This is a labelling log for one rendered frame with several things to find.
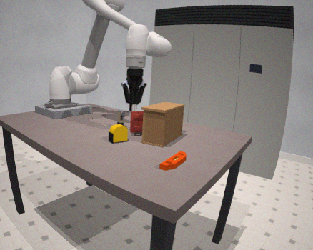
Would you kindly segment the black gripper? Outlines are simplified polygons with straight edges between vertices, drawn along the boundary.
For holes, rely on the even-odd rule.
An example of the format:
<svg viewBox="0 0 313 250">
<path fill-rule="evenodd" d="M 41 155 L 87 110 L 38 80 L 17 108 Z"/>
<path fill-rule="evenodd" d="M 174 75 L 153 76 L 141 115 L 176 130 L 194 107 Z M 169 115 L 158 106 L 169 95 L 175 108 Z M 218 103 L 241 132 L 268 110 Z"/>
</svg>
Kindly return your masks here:
<svg viewBox="0 0 313 250">
<path fill-rule="evenodd" d="M 136 111 L 136 106 L 141 103 L 144 89 L 147 85 L 147 83 L 143 82 L 143 71 L 143 69 L 127 69 L 126 81 L 121 83 L 126 103 L 129 104 L 129 118 L 131 118 L 131 111 Z"/>
</svg>

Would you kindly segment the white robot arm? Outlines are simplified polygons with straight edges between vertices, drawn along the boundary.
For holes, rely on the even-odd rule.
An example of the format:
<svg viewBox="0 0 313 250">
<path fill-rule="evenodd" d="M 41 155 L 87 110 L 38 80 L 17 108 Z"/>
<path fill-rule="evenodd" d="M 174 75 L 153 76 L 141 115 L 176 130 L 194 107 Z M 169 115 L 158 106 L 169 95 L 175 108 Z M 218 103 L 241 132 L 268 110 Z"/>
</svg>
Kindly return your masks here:
<svg viewBox="0 0 313 250">
<path fill-rule="evenodd" d="M 110 20 L 128 29 L 126 67 L 129 69 L 144 68 L 146 55 L 163 57 L 172 50 L 172 45 L 164 37 L 149 32 L 145 25 L 136 24 L 118 13 L 124 8 L 124 0 L 82 1 L 97 14 L 83 61 L 77 66 L 75 73 L 68 66 L 59 66 L 52 71 L 49 84 L 50 101 L 45 103 L 46 107 L 75 107 L 76 104 L 71 102 L 72 94 L 86 94 L 98 88 L 100 78 L 95 64 Z"/>
</svg>

